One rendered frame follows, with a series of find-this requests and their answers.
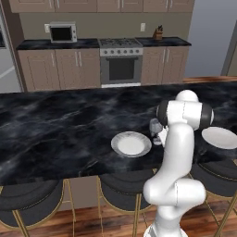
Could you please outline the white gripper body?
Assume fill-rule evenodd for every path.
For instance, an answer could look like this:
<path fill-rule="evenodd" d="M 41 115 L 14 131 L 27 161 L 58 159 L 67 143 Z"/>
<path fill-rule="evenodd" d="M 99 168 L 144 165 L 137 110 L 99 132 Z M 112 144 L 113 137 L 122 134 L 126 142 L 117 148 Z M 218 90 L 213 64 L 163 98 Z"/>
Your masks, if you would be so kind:
<path fill-rule="evenodd" d="M 168 135 L 168 127 L 160 126 L 159 127 L 158 137 L 159 137 L 160 142 L 162 144 L 165 144 L 167 135 Z"/>

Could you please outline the clear wine glass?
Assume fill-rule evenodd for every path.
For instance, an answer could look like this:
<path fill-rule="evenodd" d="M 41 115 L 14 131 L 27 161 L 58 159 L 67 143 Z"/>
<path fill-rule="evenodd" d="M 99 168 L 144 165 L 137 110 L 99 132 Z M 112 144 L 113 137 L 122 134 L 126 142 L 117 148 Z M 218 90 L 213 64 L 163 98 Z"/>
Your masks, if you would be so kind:
<path fill-rule="evenodd" d="M 153 144 L 154 145 L 161 145 L 161 140 L 159 138 L 159 133 L 162 132 L 163 127 L 159 123 L 157 118 L 152 118 L 149 123 L 149 130 L 151 133 L 151 137 L 153 139 Z"/>

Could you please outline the grey-rimmed white plate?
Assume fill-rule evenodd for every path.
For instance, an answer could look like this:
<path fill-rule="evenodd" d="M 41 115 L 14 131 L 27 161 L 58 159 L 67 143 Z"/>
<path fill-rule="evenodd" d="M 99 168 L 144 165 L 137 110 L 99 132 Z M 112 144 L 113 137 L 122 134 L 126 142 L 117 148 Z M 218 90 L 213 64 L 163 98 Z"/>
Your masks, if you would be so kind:
<path fill-rule="evenodd" d="M 150 152 L 152 143 L 139 132 L 124 131 L 111 140 L 111 147 L 121 156 L 140 157 Z"/>

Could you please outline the plain white plate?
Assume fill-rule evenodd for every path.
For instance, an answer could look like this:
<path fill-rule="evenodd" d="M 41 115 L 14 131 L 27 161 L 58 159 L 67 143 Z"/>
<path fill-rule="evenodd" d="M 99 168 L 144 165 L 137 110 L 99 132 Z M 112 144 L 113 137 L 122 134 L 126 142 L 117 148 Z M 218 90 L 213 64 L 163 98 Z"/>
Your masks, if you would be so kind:
<path fill-rule="evenodd" d="M 209 127 L 202 130 L 202 137 L 207 143 L 221 149 L 237 148 L 237 135 L 220 127 Z"/>

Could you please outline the black stool with gold legs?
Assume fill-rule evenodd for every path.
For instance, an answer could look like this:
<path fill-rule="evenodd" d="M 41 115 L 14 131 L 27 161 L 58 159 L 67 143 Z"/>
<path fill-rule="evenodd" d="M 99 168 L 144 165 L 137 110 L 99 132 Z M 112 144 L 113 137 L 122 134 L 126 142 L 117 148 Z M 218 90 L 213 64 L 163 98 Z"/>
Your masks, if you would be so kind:
<path fill-rule="evenodd" d="M 205 205 L 218 225 L 214 237 L 222 237 L 222 230 L 231 211 L 237 216 L 235 208 L 237 204 L 237 160 L 193 164 L 189 177 L 204 184 L 206 197 L 214 197 L 229 204 L 222 220 L 218 220 L 210 204 L 205 200 Z"/>
<path fill-rule="evenodd" d="M 69 179 L 1 186 L 0 223 L 30 237 L 28 230 L 44 224 L 65 203 L 70 203 L 75 235 L 76 214 Z"/>
<path fill-rule="evenodd" d="M 152 206 L 143 197 L 143 185 L 157 172 L 156 168 L 127 173 L 103 174 L 96 177 L 98 215 L 103 222 L 101 200 L 120 213 L 133 215 L 132 237 L 137 237 L 140 215 L 148 227 L 145 212 Z"/>

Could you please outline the narrow beige base cupboards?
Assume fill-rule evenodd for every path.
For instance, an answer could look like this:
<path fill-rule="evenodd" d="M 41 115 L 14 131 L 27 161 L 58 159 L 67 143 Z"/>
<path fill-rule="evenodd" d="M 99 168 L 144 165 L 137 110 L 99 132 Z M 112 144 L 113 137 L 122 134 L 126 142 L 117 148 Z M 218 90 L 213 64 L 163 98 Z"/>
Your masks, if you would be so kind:
<path fill-rule="evenodd" d="M 182 83 L 188 52 L 188 46 L 145 47 L 141 84 Z"/>

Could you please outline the steel stove with oven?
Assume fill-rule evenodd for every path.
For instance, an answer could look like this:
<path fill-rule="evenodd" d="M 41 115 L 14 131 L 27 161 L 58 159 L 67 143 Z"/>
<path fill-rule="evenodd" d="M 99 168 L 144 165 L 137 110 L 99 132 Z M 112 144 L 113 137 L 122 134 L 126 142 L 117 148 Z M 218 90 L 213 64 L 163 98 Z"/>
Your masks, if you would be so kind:
<path fill-rule="evenodd" d="M 101 86 L 140 86 L 143 46 L 135 38 L 99 39 Z"/>

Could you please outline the wooden knife block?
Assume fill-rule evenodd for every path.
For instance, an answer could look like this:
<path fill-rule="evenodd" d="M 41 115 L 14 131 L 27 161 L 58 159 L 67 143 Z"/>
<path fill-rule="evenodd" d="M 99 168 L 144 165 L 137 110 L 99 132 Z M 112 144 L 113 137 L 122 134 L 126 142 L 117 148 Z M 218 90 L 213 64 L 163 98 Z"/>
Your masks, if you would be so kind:
<path fill-rule="evenodd" d="M 159 25 L 154 31 L 153 38 L 155 40 L 161 40 L 162 37 L 163 37 L 163 26 Z"/>

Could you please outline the wide beige base cupboards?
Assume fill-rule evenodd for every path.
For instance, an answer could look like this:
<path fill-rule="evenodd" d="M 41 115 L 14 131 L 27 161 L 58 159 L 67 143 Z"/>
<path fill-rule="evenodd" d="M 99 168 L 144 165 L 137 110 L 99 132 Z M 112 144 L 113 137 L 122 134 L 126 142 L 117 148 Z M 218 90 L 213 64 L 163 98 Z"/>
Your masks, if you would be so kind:
<path fill-rule="evenodd" d="M 28 92 L 100 88 L 99 49 L 19 50 Z"/>

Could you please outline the white microwave oven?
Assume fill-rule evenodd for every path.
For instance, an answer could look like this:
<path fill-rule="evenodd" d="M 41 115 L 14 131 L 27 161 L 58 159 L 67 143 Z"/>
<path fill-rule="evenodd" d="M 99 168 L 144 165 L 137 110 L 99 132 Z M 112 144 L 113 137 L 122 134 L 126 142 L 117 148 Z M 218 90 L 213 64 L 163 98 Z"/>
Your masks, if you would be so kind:
<path fill-rule="evenodd" d="M 52 43 L 76 43 L 77 29 L 75 21 L 53 21 L 49 24 Z"/>

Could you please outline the steel fridge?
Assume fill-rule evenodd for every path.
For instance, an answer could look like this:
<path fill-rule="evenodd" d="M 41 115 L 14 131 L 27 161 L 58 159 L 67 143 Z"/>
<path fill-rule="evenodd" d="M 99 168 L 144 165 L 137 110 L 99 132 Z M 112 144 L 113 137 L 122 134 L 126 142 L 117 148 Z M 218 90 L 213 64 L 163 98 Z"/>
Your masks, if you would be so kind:
<path fill-rule="evenodd" d="M 21 91 L 15 59 L 7 37 L 3 10 L 0 7 L 0 94 L 20 93 Z"/>

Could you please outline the beige wall cupboards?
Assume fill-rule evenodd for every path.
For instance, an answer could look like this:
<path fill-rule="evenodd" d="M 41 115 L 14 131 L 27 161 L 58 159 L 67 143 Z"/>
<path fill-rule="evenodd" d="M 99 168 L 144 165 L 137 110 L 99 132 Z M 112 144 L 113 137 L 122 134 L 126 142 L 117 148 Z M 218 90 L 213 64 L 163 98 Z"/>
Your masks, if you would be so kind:
<path fill-rule="evenodd" d="M 11 10 L 62 13 L 191 13 L 195 0 L 9 0 Z"/>

